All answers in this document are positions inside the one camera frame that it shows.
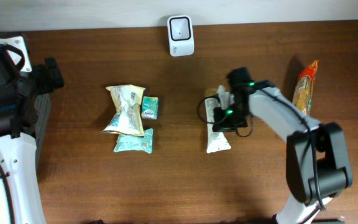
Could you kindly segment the small teal tissue pack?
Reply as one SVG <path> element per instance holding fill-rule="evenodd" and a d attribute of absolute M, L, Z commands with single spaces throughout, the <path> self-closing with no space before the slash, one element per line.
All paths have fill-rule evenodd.
<path fill-rule="evenodd" d="M 158 118 L 159 98 L 152 96 L 143 97 L 141 118 L 142 119 L 157 119 Z"/>

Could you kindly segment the teal wipes packet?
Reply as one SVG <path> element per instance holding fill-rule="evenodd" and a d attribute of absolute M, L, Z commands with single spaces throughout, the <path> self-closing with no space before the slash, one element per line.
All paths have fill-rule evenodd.
<path fill-rule="evenodd" d="M 154 130 L 152 128 L 145 130 L 143 137 L 120 134 L 113 151 L 144 151 L 151 154 L 153 151 L 153 136 Z"/>

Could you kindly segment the cream snack bag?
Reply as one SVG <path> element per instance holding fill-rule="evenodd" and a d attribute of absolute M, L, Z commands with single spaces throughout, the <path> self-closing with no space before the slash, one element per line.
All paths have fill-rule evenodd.
<path fill-rule="evenodd" d="M 116 114 L 102 132 L 143 137 L 140 105 L 145 88 L 135 85 L 116 85 L 107 86 L 106 89 L 111 94 Z"/>

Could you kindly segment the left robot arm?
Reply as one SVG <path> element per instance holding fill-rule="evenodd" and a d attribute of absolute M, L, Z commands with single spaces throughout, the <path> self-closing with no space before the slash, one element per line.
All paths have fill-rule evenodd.
<path fill-rule="evenodd" d="M 65 82 L 54 58 L 32 65 L 27 37 L 0 34 L 0 223 L 45 223 L 37 168 L 51 109 Z"/>

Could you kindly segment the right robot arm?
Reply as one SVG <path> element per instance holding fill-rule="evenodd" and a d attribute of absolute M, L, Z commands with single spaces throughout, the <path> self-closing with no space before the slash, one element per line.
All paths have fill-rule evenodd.
<path fill-rule="evenodd" d="M 272 223 L 313 223 L 326 204 L 353 183 L 343 129 L 323 124 L 299 110 L 270 81 L 254 81 L 245 67 L 227 75 L 229 93 L 214 98 L 212 130 L 235 132 L 252 127 L 256 117 L 286 144 L 290 196 Z"/>

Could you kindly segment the orange spaghetti packet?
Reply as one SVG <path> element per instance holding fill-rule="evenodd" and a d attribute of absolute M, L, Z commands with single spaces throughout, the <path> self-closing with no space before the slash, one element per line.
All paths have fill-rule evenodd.
<path fill-rule="evenodd" d="M 298 76 L 298 82 L 293 94 L 292 103 L 305 115 L 311 111 L 313 86 L 318 71 L 319 60 L 304 68 Z"/>

